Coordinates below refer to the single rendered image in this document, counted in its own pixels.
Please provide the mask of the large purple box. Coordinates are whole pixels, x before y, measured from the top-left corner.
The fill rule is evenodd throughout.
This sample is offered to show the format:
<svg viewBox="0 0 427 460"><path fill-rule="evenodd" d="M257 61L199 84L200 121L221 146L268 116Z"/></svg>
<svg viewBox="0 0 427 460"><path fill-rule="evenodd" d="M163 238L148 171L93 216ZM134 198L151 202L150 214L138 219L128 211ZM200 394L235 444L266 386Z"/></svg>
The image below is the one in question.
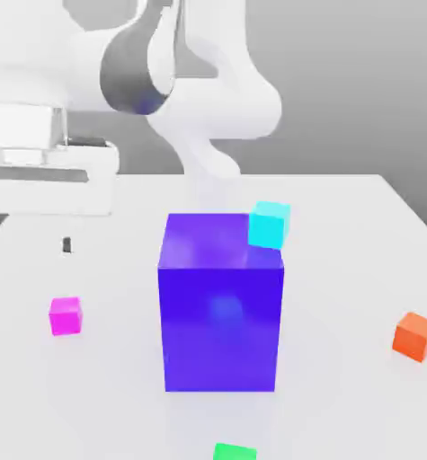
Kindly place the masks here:
<svg viewBox="0 0 427 460"><path fill-rule="evenodd" d="M284 263L246 214L169 214L157 267L165 389L275 388Z"/></svg>

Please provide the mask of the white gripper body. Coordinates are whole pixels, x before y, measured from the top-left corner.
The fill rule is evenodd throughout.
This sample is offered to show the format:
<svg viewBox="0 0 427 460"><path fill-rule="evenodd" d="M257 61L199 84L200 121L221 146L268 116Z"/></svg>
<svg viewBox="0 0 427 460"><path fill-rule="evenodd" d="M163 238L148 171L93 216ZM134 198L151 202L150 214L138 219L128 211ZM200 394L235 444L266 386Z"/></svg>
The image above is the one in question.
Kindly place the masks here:
<svg viewBox="0 0 427 460"><path fill-rule="evenodd" d="M106 142L0 149L0 214L107 216L119 168L119 150Z"/></svg>

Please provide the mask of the small magenta cube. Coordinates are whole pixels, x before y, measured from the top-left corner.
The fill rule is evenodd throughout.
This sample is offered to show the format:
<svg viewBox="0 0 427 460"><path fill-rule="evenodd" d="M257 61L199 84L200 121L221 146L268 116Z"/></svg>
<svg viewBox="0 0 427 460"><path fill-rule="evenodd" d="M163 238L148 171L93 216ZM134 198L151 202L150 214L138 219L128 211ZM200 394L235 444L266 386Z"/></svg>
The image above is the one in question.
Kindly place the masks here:
<svg viewBox="0 0 427 460"><path fill-rule="evenodd" d="M49 322L54 336L78 334L82 330L83 311L78 296L56 297L49 307Z"/></svg>

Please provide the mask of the small green cube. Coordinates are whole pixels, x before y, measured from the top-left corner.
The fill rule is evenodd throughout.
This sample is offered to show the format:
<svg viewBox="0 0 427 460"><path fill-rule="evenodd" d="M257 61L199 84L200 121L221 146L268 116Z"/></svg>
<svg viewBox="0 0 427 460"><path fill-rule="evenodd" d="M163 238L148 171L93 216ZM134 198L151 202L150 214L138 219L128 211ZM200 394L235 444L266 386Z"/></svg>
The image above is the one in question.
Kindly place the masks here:
<svg viewBox="0 0 427 460"><path fill-rule="evenodd" d="M256 460L256 458L255 448L225 443L217 443L213 453L213 460Z"/></svg>

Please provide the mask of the small cyan cube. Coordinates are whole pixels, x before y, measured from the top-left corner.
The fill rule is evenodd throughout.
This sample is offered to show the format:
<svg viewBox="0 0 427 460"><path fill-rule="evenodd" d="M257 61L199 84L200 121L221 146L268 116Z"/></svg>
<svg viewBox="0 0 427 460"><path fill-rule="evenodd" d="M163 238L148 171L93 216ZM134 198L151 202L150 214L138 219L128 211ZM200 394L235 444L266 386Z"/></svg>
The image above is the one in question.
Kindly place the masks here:
<svg viewBox="0 0 427 460"><path fill-rule="evenodd" d="M258 201L249 214L248 243L281 250L289 234L290 204Z"/></svg>

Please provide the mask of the small orange cube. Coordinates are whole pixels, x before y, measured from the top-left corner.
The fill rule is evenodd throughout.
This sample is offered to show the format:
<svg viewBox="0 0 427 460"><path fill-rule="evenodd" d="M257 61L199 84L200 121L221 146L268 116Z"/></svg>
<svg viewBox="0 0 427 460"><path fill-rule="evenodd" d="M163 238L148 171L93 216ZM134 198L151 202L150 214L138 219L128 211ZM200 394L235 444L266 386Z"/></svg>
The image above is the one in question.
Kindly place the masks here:
<svg viewBox="0 0 427 460"><path fill-rule="evenodd" d="M427 318L407 313L396 326L392 349L423 362L427 357Z"/></svg>

